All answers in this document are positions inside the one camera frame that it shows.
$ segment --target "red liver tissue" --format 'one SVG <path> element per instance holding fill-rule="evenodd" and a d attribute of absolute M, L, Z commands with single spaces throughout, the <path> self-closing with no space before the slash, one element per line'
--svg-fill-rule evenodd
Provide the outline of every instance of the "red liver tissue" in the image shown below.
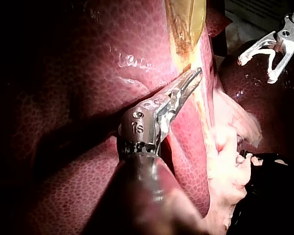
<path fill-rule="evenodd" d="M 78 129 L 92 118 L 108 117 L 177 76 L 162 0 L 90 0 L 66 9 L 51 20 L 53 31 L 35 45 L 41 57 L 30 79 L 16 74 L 1 92 L 0 177 L 6 181 L 27 177 L 35 156 L 43 155 L 38 148 L 42 138 L 52 140 L 61 128 Z M 48 16 L 48 12 L 37 11 L 42 18 Z M 200 43 L 205 104 L 211 106 L 212 56 L 206 30 Z M 111 119 L 94 129 L 94 138 L 105 135 L 116 122 Z M 192 99 L 174 121 L 172 131 L 178 181 L 205 215 L 209 208 L 206 154 Z M 118 161 L 114 137 L 80 154 L 22 197 L 16 224 L 26 225 L 23 234 L 79 233 Z"/>

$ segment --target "black instrument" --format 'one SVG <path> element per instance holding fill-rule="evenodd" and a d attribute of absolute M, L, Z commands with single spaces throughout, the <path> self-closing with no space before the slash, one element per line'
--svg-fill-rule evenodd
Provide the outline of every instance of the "black instrument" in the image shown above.
<path fill-rule="evenodd" d="M 294 163 L 276 153 L 253 155 L 263 164 L 252 165 L 247 196 L 237 204 L 227 235 L 294 235 Z"/>

